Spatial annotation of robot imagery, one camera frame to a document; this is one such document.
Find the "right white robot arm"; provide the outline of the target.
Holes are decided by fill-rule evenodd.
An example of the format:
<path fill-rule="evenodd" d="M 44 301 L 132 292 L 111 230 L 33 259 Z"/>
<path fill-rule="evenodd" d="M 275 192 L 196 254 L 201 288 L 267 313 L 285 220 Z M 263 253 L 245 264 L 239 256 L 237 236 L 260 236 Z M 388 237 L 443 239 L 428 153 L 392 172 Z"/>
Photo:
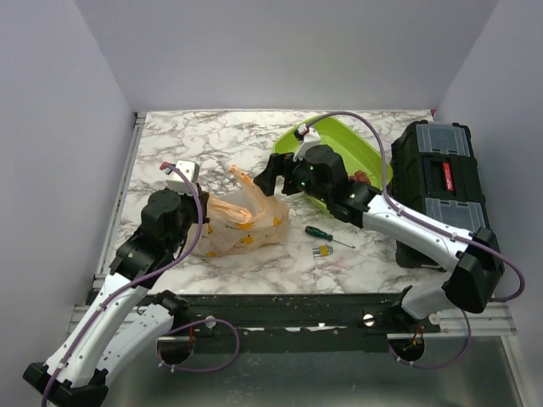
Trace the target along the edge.
<path fill-rule="evenodd" d="M 382 190 L 351 180 L 344 161 L 328 145 L 309 148 L 298 159 L 293 153 L 273 153 L 254 183 L 266 196 L 283 178 L 282 192 L 303 192 L 323 203 L 337 220 L 378 231 L 414 248 L 445 270 L 445 279 L 405 288 L 390 311 L 392 326 L 409 332 L 421 320 L 458 308 L 480 314 L 504 273 L 495 233 L 448 226 L 399 203 Z"/>

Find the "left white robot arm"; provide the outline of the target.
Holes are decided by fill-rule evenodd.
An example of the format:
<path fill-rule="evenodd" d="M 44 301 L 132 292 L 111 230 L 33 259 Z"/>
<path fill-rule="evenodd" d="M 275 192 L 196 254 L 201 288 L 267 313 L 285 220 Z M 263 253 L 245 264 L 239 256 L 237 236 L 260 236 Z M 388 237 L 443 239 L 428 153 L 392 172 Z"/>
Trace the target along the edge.
<path fill-rule="evenodd" d="M 194 185 L 187 192 L 154 192 L 141 224 L 121 244 L 96 298 L 74 331 L 44 362 L 30 364 L 23 378 L 42 395 L 42 405 L 99 406 L 116 373 L 149 342 L 177 335 L 188 324 L 188 303 L 165 290 L 126 329 L 120 326 L 158 278 L 185 259 L 208 222 L 210 195 Z"/>

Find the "translucent orange plastic bag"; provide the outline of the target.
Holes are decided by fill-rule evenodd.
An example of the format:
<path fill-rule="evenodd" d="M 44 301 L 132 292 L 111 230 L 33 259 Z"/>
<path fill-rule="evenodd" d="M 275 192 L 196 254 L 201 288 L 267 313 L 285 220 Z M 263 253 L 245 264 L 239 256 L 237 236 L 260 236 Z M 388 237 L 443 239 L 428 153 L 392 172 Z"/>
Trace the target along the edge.
<path fill-rule="evenodd" d="M 200 257 L 246 254 L 261 246 L 284 241 L 289 229 L 289 207 L 267 197 L 236 165 L 228 172 L 241 188 L 222 198 L 210 195 L 207 218 L 193 253 Z"/>

